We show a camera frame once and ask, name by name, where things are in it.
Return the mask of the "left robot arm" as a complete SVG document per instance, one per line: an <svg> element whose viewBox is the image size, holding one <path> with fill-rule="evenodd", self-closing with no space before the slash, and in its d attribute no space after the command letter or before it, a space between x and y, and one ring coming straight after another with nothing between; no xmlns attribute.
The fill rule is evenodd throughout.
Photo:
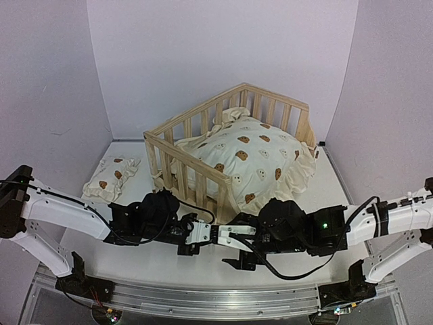
<svg viewBox="0 0 433 325"><path fill-rule="evenodd" d="M64 278L77 296L91 290L81 257L52 239L40 222L76 230L105 243L141 246L157 242L196 246L210 238L210 225L195 213L178 217L180 202L167 190L150 193L127 206L81 200L55 191L23 165L1 181L1 238L28 251Z"/></svg>

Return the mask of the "wooden pet bed frame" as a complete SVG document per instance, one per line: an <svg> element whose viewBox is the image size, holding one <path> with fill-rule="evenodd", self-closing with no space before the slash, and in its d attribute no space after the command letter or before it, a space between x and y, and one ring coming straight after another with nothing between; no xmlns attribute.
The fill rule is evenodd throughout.
<svg viewBox="0 0 433 325"><path fill-rule="evenodd" d="M316 170L308 104L242 83L143 134L154 185L218 224L293 200Z"/></svg>

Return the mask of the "small bear print pillow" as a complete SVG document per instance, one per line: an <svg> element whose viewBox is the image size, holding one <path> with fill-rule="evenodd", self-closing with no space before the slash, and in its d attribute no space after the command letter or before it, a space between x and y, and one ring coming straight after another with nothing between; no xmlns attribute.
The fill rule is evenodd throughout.
<svg viewBox="0 0 433 325"><path fill-rule="evenodd" d="M128 156L102 159L95 175L83 186L83 194L115 202L122 194L123 185L139 170L140 163L139 158Z"/></svg>

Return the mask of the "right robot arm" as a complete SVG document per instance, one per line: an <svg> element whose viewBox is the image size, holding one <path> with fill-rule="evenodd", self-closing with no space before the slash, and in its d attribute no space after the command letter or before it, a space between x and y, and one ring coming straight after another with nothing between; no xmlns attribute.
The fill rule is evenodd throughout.
<svg viewBox="0 0 433 325"><path fill-rule="evenodd" d="M295 281L319 271L316 267L296 276L283 275L267 255L306 252L333 258L362 242L400 233L401 240L385 251L359 261L352 275L341 284L340 293L355 300L367 284L377 284L386 275L421 253L432 249L432 178L415 194L394 202L372 196L359 206L333 206L305 213L293 200L271 199L257 217L239 214L238 224L221 226L217 242L247 254L229 259L235 269L254 270L264 265L281 280Z"/></svg>

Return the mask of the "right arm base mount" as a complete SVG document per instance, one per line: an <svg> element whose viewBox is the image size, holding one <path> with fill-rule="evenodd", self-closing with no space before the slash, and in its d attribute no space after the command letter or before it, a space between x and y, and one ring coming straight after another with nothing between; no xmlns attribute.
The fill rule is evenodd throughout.
<svg viewBox="0 0 433 325"><path fill-rule="evenodd" d="M366 281L363 274L363 260L359 260L349 267L348 280L318 287L320 309L350 305L374 298L376 286L377 284Z"/></svg>

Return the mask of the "bear print cushion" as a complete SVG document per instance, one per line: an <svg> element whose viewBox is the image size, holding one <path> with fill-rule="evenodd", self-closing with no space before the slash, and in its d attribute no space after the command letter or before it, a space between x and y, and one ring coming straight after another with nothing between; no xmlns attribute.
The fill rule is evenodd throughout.
<svg viewBox="0 0 433 325"><path fill-rule="evenodd" d="M306 143L253 118L245 107L224 110L220 124L175 147L231 180L224 205L233 214L257 215L272 198L293 199L316 171Z"/></svg>

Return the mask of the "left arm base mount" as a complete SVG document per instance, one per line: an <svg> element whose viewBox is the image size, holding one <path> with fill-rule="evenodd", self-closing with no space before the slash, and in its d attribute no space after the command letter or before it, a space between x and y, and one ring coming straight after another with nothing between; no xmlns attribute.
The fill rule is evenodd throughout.
<svg viewBox="0 0 433 325"><path fill-rule="evenodd" d="M111 280L88 276L85 262L76 252L72 252L72 273L57 279L55 288L67 294L109 303L114 293L115 283Z"/></svg>

